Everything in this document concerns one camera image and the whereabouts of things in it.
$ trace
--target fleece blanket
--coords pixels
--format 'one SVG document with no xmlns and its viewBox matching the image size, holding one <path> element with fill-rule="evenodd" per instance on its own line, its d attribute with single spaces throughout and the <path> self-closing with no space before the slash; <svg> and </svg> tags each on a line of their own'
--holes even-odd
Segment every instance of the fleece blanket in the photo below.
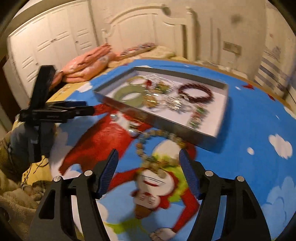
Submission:
<svg viewBox="0 0 296 241">
<path fill-rule="evenodd" d="M 296 116 L 280 102 L 245 82 L 204 67 L 164 60 L 135 60 L 84 84 L 67 100 L 87 101 L 96 106 L 95 116 L 79 117 L 61 124 L 49 163 L 52 176 L 78 176 L 105 158 L 112 148 L 119 149 L 120 161 L 109 192 L 97 201 L 101 217 L 112 241 L 171 240 L 189 236 L 200 203 L 193 198 L 180 166 L 164 169 L 166 180 L 139 170 L 138 140 L 126 135 L 129 118 L 99 103 L 92 89 L 132 68 L 154 67 L 195 74 L 229 85 L 229 101 L 214 150 L 188 145 L 191 158 L 220 177 L 243 176 L 254 192 L 266 218 L 272 240 L 286 227 L 296 210 Z M 119 119 L 112 122 L 111 113 Z M 142 130 L 151 127 L 143 125 Z M 175 157 L 180 148 L 172 141 L 155 137 L 145 144 L 145 152 L 157 158 Z M 141 198 L 151 201 L 152 209 L 139 202 L 146 176 L 156 185 Z M 82 231 L 77 202 L 72 200 L 74 221 Z M 220 237 L 226 197 L 221 197 L 213 240 Z"/>
</svg>

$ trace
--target electrical outlet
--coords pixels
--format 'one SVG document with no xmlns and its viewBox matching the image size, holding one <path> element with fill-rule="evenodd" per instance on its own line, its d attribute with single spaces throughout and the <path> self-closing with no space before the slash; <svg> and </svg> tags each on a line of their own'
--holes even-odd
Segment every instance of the electrical outlet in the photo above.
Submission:
<svg viewBox="0 0 296 241">
<path fill-rule="evenodd" d="M 235 55 L 239 56 L 242 53 L 242 47 L 233 43 L 225 42 L 223 50 L 234 53 Z"/>
</svg>

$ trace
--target tray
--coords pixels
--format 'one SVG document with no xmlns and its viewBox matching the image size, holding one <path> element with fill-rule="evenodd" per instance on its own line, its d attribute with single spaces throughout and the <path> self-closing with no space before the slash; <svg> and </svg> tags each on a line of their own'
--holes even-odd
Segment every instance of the tray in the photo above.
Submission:
<svg viewBox="0 0 296 241">
<path fill-rule="evenodd" d="M 204 85 L 212 91 L 214 97 L 213 101 L 204 104 L 208 114 L 203 119 L 199 129 L 193 129 L 187 126 L 188 120 L 192 114 L 191 111 L 178 113 L 167 108 L 161 110 L 149 109 L 146 106 L 135 108 L 112 98 L 117 90 L 128 85 L 127 80 L 129 78 L 137 75 L 145 76 L 148 74 L 156 74 L 159 77 L 169 79 L 173 81 L 177 87 L 185 83 L 198 83 Z M 211 150 L 215 145 L 228 100 L 228 85 L 226 83 L 192 74 L 145 67 L 134 67 L 129 69 L 128 71 L 99 86 L 94 90 L 94 92 L 96 98 L 100 102 L 112 106 L 122 113 L 132 116 L 138 120 L 151 124 L 154 127 L 175 133 L 182 139 L 207 150 Z M 204 92 L 196 89 L 188 89 L 186 92 L 192 96 L 201 96 L 205 94 Z"/>
</svg>

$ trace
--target white wardrobe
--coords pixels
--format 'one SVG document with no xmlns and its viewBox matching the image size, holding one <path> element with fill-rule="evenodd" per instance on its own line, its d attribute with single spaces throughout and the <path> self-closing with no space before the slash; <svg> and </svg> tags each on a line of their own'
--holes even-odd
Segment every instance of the white wardrobe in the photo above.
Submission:
<svg viewBox="0 0 296 241">
<path fill-rule="evenodd" d="M 88 1 L 50 9 L 24 23 L 8 38 L 9 55 L 30 97 L 41 65 L 61 69 L 97 46 Z"/>
</svg>

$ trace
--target headboard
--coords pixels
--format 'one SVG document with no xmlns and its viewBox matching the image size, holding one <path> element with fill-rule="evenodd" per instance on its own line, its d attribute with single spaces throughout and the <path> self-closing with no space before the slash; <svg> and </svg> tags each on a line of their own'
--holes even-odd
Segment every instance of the headboard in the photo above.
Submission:
<svg viewBox="0 0 296 241">
<path fill-rule="evenodd" d="M 196 60 L 195 19 L 186 7 L 184 18 L 170 18 L 164 14 L 165 5 L 130 8 L 110 21 L 110 31 L 102 29 L 103 40 L 115 52 L 145 42 L 165 46 L 177 56 Z"/>
</svg>

